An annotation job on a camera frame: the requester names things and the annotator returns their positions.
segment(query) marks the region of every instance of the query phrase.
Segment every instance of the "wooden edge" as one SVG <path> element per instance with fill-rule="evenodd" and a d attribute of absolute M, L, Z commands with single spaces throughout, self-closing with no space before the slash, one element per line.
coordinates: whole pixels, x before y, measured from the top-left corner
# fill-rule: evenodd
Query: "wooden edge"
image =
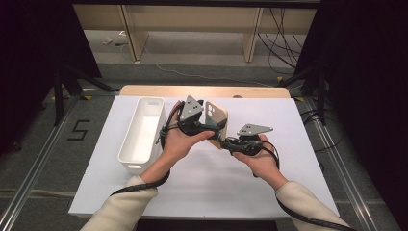
<path fill-rule="evenodd" d="M 291 98 L 285 88 L 126 85 L 119 95 L 158 97 Z"/>
<path fill-rule="evenodd" d="M 244 33 L 241 35 L 243 55 L 245 56 L 245 61 L 250 63 L 254 56 L 256 35 L 258 34 L 258 27 L 261 24 L 263 8 L 256 8 L 254 21 L 251 28 L 251 33 Z"/>

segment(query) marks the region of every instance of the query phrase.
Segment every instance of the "white tabletop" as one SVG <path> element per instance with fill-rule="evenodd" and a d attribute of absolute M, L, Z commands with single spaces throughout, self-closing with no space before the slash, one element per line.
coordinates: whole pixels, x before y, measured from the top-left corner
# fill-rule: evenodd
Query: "white tabletop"
<path fill-rule="evenodd" d="M 200 98 L 214 101 L 228 111 L 227 136 L 246 124 L 273 127 L 266 133 L 280 155 L 281 171 L 305 185 L 338 214 L 323 178 L 316 155 L 292 99 Z M 114 191 L 123 188 L 131 175 L 117 154 L 129 126 L 138 96 L 117 96 L 95 146 L 88 168 L 69 213 L 89 216 Z M 177 100 L 165 97 L 166 114 Z M 254 178 L 250 169 L 209 142 L 195 145 L 172 169 L 143 213 L 145 218 L 271 219 L 288 215 L 276 202 L 271 186 Z"/>

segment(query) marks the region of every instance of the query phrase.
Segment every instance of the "gray floor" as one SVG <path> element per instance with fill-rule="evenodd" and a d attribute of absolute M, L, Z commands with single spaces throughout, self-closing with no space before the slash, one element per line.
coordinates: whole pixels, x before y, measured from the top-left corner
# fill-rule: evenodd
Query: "gray floor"
<path fill-rule="evenodd" d="M 126 37 L 121 36 L 119 32 L 86 31 L 86 35 L 104 77 L 103 81 L 118 88 L 126 84 L 158 83 L 275 86 L 277 77 L 290 76 L 272 71 L 269 68 L 269 61 L 276 70 L 293 72 L 278 59 L 274 57 L 269 59 L 268 51 L 259 40 L 253 62 L 246 63 L 243 59 L 241 38 L 237 34 L 151 33 L 142 59 L 136 64 L 132 61 L 126 45 L 115 46 L 116 43 L 126 43 Z M 103 44 L 105 37 L 110 37 L 113 42 Z M 297 38 L 301 42 L 304 40 L 304 36 Z M 293 49 L 300 51 L 294 39 L 288 37 L 288 40 Z M 286 51 L 277 51 L 280 55 L 287 56 Z M 84 88 L 94 88 L 85 82 L 82 84 Z M 301 83 L 295 83 L 289 87 L 292 96 L 300 95 L 298 88 L 300 85 Z M 115 97 L 101 90 L 91 90 L 88 95 L 91 95 L 90 100 L 76 102 L 42 174 L 15 221 L 13 230 L 78 230 L 87 221 L 70 216 L 67 211 Z M 38 111 L 20 141 L 22 150 L 18 152 L 11 150 L 7 155 L 0 157 L 0 212 L 7 208 L 54 128 L 52 92 L 45 99 L 44 105 L 45 109 Z M 300 113 L 315 107 L 313 97 L 307 98 L 306 101 L 296 101 L 296 105 Z M 326 109 L 330 108 L 331 105 L 327 102 Z M 368 206 L 377 230 L 400 230 L 370 181 L 364 166 L 358 162 L 358 156 L 342 124 L 337 120 L 336 113 L 328 111 L 326 118 L 326 128 L 334 142 L 338 143 L 336 148 L 357 186 L 358 193 Z M 72 133 L 76 122 L 81 119 L 87 122 L 80 123 L 79 128 L 88 132 L 82 141 L 69 141 L 81 137 L 81 134 Z M 330 158 L 329 149 L 321 150 L 325 146 L 318 132 L 317 123 L 309 122 L 305 128 L 312 146 L 317 151 L 317 158 L 324 167 L 323 175 L 341 217 L 357 230 L 365 230 L 365 225 L 359 220 Z M 295 230 L 289 219 L 279 219 L 276 222 L 278 230 Z"/>

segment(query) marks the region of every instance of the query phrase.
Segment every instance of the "floor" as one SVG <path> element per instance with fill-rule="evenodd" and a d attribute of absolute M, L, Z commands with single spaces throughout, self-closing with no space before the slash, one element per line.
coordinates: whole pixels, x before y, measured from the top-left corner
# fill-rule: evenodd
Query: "floor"
<path fill-rule="evenodd" d="M 134 62 L 126 45 L 126 37 L 121 34 L 116 31 L 86 31 L 94 57 L 104 75 L 104 82 L 119 88 L 125 84 L 138 83 L 143 78 L 141 73 L 144 71 L 146 75 L 165 75 L 171 72 L 182 79 L 180 84 L 211 82 L 213 85 L 259 87 L 275 86 L 279 81 L 277 77 L 286 79 L 293 73 L 293 69 L 287 64 L 269 55 L 260 38 L 257 40 L 253 61 L 246 63 L 241 36 L 238 34 L 155 32 L 150 33 L 141 61 Z M 106 37 L 112 42 L 104 44 Z M 270 43 L 265 35 L 262 38 Z M 298 52 L 301 51 L 300 45 L 304 40 L 305 36 L 287 37 L 291 49 Z M 284 45 L 281 38 L 277 43 Z M 275 50 L 288 63 L 291 62 L 286 50 Z M 132 68 L 138 68 L 138 74 Z M 275 77 L 266 79 L 264 74 Z M 94 86 L 87 83 L 82 84 L 86 90 L 94 89 Z M 296 98 L 296 106 L 300 113 L 305 113 L 315 109 L 316 98 L 301 97 L 300 86 L 301 82 L 294 83 L 288 89 L 293 98 L 300 96 Z M 19 193 L 21 184 L 27 182 L 25 180 L 33 181 L 29 196 L 21 201 L 21 208 L 17 210 L 19 216 L 13 221 L 13 230 L 77 230 L 87 221 L 68 215 L 67 210 L 115 95 L 91 90 L 87 93 L 91 97 L 89 101 L 74 101 L 67 93 L 65 96 L 70 116 L 66 119 L 66 125 L 60 128 L 61 133 L 52 124 L 54 105 L 53 94 L 50 92 L 49 97 L 44 100 L 44 108 L 38 111 L 22 136 L 23 149 L 11 150 L 0 159 L 0 212 L 6 212 L 15 194 Z M 400 230 L 364 166 L 358 161 L 330 101 L 326 102 L 326 109 L 326 126 L 321 126 L 308 113 L 302 116 L 341 217 L 357 230 Z M 85 128 L 81 128 L 89 130 L 85 141 L 67 141 L 81 135 L 73 134 L 72 129 L 84 118 L 90 121 L 82 123 Z M 57 138 L 50 141 L 50 134 L 57 134 Z M 50 150 L 50 154 L 44 158 L 45 164 L 33 179 L 27 174 L 32 172 L 30 169 L 33 163 L 37 163 L 37 157 L 47 150 Z M 295 230 L 289 219 L 277 220 L 276 224 L 278 230 Z"/>

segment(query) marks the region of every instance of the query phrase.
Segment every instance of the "black cable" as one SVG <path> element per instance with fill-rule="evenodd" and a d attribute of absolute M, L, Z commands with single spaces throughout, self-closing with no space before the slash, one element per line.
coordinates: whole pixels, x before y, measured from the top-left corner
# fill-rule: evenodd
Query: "black cable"
<path fill-rule="evenodd" d="M 279 70 L 275 69 L 274 67 L 272 67 L 272 65 L 270 64 L 270 56 L 271 56 L 270 54 L 271 54 L 271 52 L 269 51 L 268 64 L 269 64 L 269 67 L 270 67 L 271 70 L 273 70 L 274 72 L 279 73 L 279 74 L 292 74 L 292 73 L 286 73 L 286 72 L 279 71 Z"/>
<path fill-rule="evenodd" d="M 296 68 L 296 66 L 290 64 L 289 62 L 287 62 L 286 60 L 284 60 L 282 57 L 280 57 L 275 51 L 271 50 L 269 48 L 269 46 L 264 42 L 264 40 L 261 38 L 261 36 L 258 34 L 259 39 L 261 39 L 261 42 L 264 44 L 264 46 L 274 55 L 276 56 L 276 58 L 278 58 L 279 60 L 281 60 L 283 63 L 287 64 L 288 66 L 292 67 L 292 68 Z"/>
<path fill-rule="evenodd" d="M 177 105 L 177 107 L 175 107 L 173 109 L 173 111 L 171 111 L 168 120 L 166 122 L 166 125 L 163 126 L 162 130 L 160 130 L 160 134 L 159 134 L 159 138 L 156 141 L 157 143 L 160 143 L 162 148 L 165 148 L 165 141 L 166 141 L 166 136 L 169 130 L 177 128 L 177 127 L 171 127 L 169 128 L 171 119 L 173 118 L 174 114 L 181 108 L 184 106 L 184 102 L 180 103 L 179 105 Z M 129 187 L 125 187 L 123 189 L 120 189 L 114 193 L 111 194 L 111 196 L 115 195 L 115 194 L 119 194 L 119 193 L 129 193 L 129 192 L 136 192 L 136 191 L 142 191 L 142 190 L 147 190 L 147 189 L 151 189 L 151 188 L 156 188 L 161 186 L 162 184 L 164 184 L 168 177 L 170 176 L 170 170 L 166 173 L 166 175 L 155 182 L 152 183 L 146 183 L 146 184 L 141 184 L 141 185 L 135 185 L 135 186 L 129 186 Z"/>
<path fill-rule="evenodd" d="M 286 37 L 285 37 L 285 26 L 284 26 L 284 23 L 283 23 L 284 17 L 285 17 L 285 9 L 282 9 L 282 8 L 281 8 L 281 33 L 282 33 L 281 36 L 282 36 L 282 38 L 283 38 L 283 41 L 285 41 L 285 47 L 288 48 L 288 49 L 286 50 L 286 52 L 288 53 L 288 56 L 291 58 L 291 55 L 289 55 L 289 51 L 291 51 L 291 54 L 292 54 L 294 60 L 295 60 L 296 63 L 297 63 L 297 58 L 296 58 L 296 56 L 293 54 L 293 50 L 292 50 L 291 47 L 289 46 L 289 44 L 288 44 L 288 42 L 287 42 L 287 40 L 286 40 Z"/>
<path fill-rule="evenodd" d="M 312 122 L 312 121 L 319 121 L 319 120 L 321 120 L 320 117 L 313 118 L 313 116 L 316 116 L 317 114 L 318 114 L 318 112 L 316 112 L 316 113 L 313 114 L 313 115 L 310 115 L 310 116 L 308 117 L 308 119 L 303 122 L 303 125 L 306 125 L 307 123 Z M 334 119 L 334 118 L 331 118 L 331 117 L 327 117 L 326 115 L 325 115 L 323 118 L 324 118 L 325 120 L 332 120 L 332 121 L 338 122 L 338 120 L 336 120 L 336 119 Z"/>
<path fill-rule="evenodd" d="M 300 44 L 300 42 L 297 40 L 295 35 L 292 35 L 294 40 L 296 40 L 297 44 L 300 46 L 301 49 L 303 49 L 303 46 Z"/>
<path fill-rule="evenodd" d="M 303 116 L 303 115 L 308 114 L 308 113 L 313 113 L 315 111 L 317 111 L 317 109 L 312 109 L 312 110 L 301 113 L 300 116 Z"/>
<path fill-rule="evenodd" d="M 277 20 L 275 18 L 275 15 L 273 14 L 272 8 L 269 8 L 269 11 L 270 11 L 270 14 L 272 15 L 273 21 L 275 22 L 276 28 L 278 29 L 278 34 L 281 35 L 283 41 L 285 42 L 285 47 L 289 48 L 289 50 L 292 50 L 291 47 L 289 46 L 288 42 L 286 41 L 286 38 L 285 38 L 285 32 L 284 32 L 285 28 L 284 28 L 284 25 L 283 25 L 283 19 L 284 19 L 284 16 L 285 16 L 285 9 L 281 8 L 281 23 L 280 23 L 281 25 L 280 26 L 278 25 L 278 22 L 277 22 Z M 291 55 L 289 54 L 288 50 L 287 50 L 287 53 L 288 53 L 289 59 L 291 60 L 292 65 L 294 67 Z"/>
<path fill-rule="evenodd" d="M 314 225 L 320 226 L 320 227 L 326 227 L 326 228 L 331 228 L 331 229 L 340 230 L 340 231 L 356 231 L 355 229 L 350 228 L 350 227 L 345 226 L 345 225 L 342 225 L 342 224 L 302 216 L 302 215 L 298 214 L 297 212 L 295 212 L 295 211 L 289 209 L 288 207 L 286 207 L 284 204 L 282 204 L 282 202 L 280 202 L 279 199 L 276 198 L 276 200 L 278 201 L 278 204 L 283 209 L 283 211 L 285 211 L 292 218 L 296 218 L 296 219 L 301 220 L 303 222 L 314 224 Z"/>
<path fill-rule="evenodd" d="M 270 151 L 269 149 L 265 148 L 263 145 L 262 145 L 261 148 L 263 150 L 265 150 L 267 153 L 269 153 L 273 157 L 273 159 L 275 159 L 276 166 L 278 167 L 278 169 L 280 169 L 279 153 L 278 153 L 278 150 L 276 149 L 276 147 L 269 141 L 263 141 L 262 143 L 269 143 L 273 147 L 273 150 L 274 150 L 273 152 Z"/>
<path fill-rule="evenodd" d="M 118 191 L 112 193 L 111 196 L 113 196 L 115 194 L 119 194 L 119 193 L 130 193 L 130 192 L 142 191 L 142 190 L 147 190 L 147 189 L 159 187 L 162 184 L 164 184 L 165 181 L 167 181 L 169 176 L 170 176 L 170 171 L 168 171 L 166 173 L 166 175 L 162 179 L 160 179 L 158 181 L 155 181 L 153 183 L 146 183 L 146 184 L 141 184 L 141 185 L 134 185 L 134 186 L 125 187 L 125 188 L 123 188 L 121 190 L 118 190 Z"/>
<path fill-rule="evenodd" d="M 272 40 L 269 38 L 268 34 L 265 34 L 265 37 L 267 37 L 267 39 L 273 44 L 273 46 L 276 46 L 276 47 L 281 48 L 281 49 L 283 49 L 283 50 L 289 50 L 288 47 L 283 47 L 283 46 L 281 46 L 281 45 L 276 44 L 276 38 L 277 38 L 277 36 L 278 36 L 278 34 L 276 34 L 275 41 L 272 41 Z M 291 50 L 291 51 L 294 52 L 294 53 L 296 53 L 296 54 L 300 54 L 299 51 L 295 51 L 295 50 Z"/>
<path fill-rule="evenodd" d="M 306 125 L 308 122 L 313 121 L 312 120 L 313 116 L 316 116 L 317 114 L 318 114 L 318 112 L 310 114 L 306 119 L 303 120 L 303 125 Z"/>
<path fill-rule="evenodd" d="M 320 152 L 320 151 L 324 151 L 324 150 L 333 148 L 333 147 L 337 146 L 343 140 L 343 138 L 344 138 L 344 133 L 342 133 L 342 136 L 339 138 L 339 140 L 336 143 L 334 143 L 334 144 L 332 144 L 330 146 L 321 148 L 321 149 L 314 150 L 314 152 L 317 153 L 317 152 Z"/>

